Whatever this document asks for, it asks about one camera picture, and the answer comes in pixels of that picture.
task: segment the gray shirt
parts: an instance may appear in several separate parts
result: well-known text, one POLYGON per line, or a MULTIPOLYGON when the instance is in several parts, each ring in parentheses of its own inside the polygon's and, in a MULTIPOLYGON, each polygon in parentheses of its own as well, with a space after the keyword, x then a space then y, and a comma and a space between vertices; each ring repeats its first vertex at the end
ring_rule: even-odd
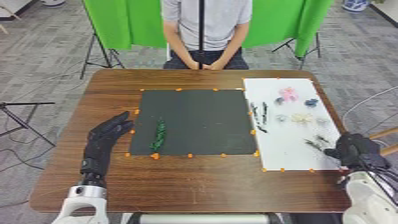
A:
MULTIPOLYGON (((204 50, 227 47, 234 26, 250 21, 252 0, 206 0, 204 9, 204 50)), ((162 0, 165 21, 179 23, 179 36, 188 50, 199 49, 199 0, 162 0)))

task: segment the table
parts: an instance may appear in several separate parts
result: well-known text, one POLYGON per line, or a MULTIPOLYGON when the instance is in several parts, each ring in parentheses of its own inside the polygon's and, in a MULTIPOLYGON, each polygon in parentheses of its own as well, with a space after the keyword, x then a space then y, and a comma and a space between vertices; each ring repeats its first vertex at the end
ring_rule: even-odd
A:
MULTIPOLYGON (((241 78, 309 78, 343 131, 318 81, 304 71, 101 70, 96 72, 41 175, 30 206, 58 212, 67 189, 80 180, 87 133, 122 111, 138 109, 140 89, 231 89, 241 78)), ((261 172, 252 155, 126 157, 131 136, 114 147, 108 212, 341 212, 350 201, 336 187, 337 171, 261 172)))

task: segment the green object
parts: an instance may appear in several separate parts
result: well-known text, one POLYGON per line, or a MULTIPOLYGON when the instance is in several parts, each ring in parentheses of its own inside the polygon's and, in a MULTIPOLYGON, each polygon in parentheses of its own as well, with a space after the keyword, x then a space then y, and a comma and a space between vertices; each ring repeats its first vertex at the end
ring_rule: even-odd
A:
MULTIPOLYGON (((165 47, 162 0, 83 0, 105 48, 165 47)), ((295 55, 313 43, 332 0, 252 0, 252 22, 243 47, 297 39, 295 55)))
POLYGON ((160 118, 158 119, 158 124, 156 124, 156 139, 154 139, 154 142, 151 144, 153 152, 158 152, 158 149, 163 145, 163 142, 165 142, 165 121, 160 118))

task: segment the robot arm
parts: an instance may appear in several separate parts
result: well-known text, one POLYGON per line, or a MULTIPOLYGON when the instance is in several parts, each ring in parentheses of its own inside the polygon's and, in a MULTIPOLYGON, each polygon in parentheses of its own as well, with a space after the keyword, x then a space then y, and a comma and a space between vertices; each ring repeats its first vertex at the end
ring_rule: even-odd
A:
POLYGON ((126 121, 128 115, 128 112, 117 115, 89 132, 80 169, 82 181, 69 189, 53 224, 108 224, 105 175, 117 139, 133 128, 133 122, 126 121), (94 216, 73 217, 73 212, 89 207, 96 209, 94 216))
POLYGON ((336 149, 327 149, 325 154, 339 159, 350 169, 341 181, 352 200, 343 223, 398 223, 398 204, 393 199, 396 191, 389 184, 389 180, 398 180, 398 175, 389 171, 391 164, 380 156, 378 144, 361 134, 345 133, 336 149))

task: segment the white sheet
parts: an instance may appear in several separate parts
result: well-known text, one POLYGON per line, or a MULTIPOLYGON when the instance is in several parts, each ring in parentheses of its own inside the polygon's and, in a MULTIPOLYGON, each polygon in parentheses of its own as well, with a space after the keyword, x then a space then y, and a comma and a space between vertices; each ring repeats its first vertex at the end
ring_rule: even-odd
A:
POLYGON ((261 102, 268 105, 266 112, 266 131, 265 134, 256 128, 256 140, 261 154, 263 168, 266 170, 337 170, 339 162, 305 144, 305 140, 314 140, 321 135, 329 140, 323 143, 325 148, 334 147, 339 138, 339 131, 325 109, 321 99, 316 95, 313 81, 309 79, 245 79, 245 98, 259 106, 259 117, 263 115, 261 102), (279 90, 291 87, 298 93, 298 100, 275 104, 281 97, 279 90), (318 106, 309 108, 304 105, 305 100, 318 99, 318 106), (288 120, 279 122, 275 117, 282 114, 288 120), (311 114, 313 121, 300 124, 291 121, 293 114, 311 114), (320 125, 316 119, 327 119, 325 125, 320 125))

